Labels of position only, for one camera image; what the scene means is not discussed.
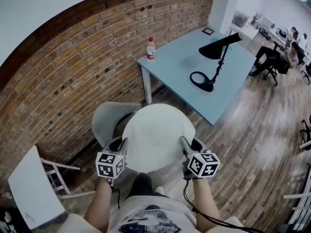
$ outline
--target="plastic bottle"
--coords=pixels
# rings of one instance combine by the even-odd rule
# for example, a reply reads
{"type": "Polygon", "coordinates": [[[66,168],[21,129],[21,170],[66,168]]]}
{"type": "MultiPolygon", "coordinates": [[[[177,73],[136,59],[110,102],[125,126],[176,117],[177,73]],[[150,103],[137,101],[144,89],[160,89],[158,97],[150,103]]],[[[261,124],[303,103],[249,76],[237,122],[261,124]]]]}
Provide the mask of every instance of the plastic bottle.
{"type": "Polygon", "coordinates": [[[153,37],[149,37],[147,43],[147,59],[153,60],[155,58],[156,45],[153,37]]]}

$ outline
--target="wooden floor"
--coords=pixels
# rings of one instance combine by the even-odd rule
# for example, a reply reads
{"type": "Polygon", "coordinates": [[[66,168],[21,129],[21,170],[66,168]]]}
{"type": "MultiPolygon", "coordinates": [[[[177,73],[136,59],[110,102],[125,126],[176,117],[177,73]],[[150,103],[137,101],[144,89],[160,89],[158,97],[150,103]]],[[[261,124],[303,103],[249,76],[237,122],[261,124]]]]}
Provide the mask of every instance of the wooden floor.
{"type": "MultiPolygon", "coordinates": [[[[248,49],[256,54],[263,44],[268,46],[269,42],[258,35],[248,49]]],[[[245,226],[274,233],[288,220],[296,202],[283,200],[282,196],[302,191],[311,162],[311,152],[299,150],[301,120],[311,113],[311,86],[307,86],[298,70],[279,74],[277,87],[271,77],[266,81],[262,77],[263,73],[246,78],[234,102],[214,126],[209,126],[166,88],[154,96],[153,102],[167,103],[183,111],[194,124],[197,137],[219,157],[221,168],[210,184],[223,218],[236,216],[245,226]]],[[[93,146],[76,162],[83,168],[75,180],[80,184],[76,192],[94,188],[98,150],[98,145],[93,146]]],[[[185,203],[180,160],[150,176],[155,186],[163,186],[168,196],[185,203]]],[[[134,177],[135,173],[127,170],[118,180],[121,201],[134,177]]],[[[192,186],[188,195],[193,199],[192,186]]],[[[114,194],[112,215],[116,212],[116,199],[114,194]]],[[[92,195],[65,200],[64,205],[69,213],[83,215],[91,200],[92,195]]],[[[53,223],[36,232],[55,232],[59,225],[53,223]]]]}

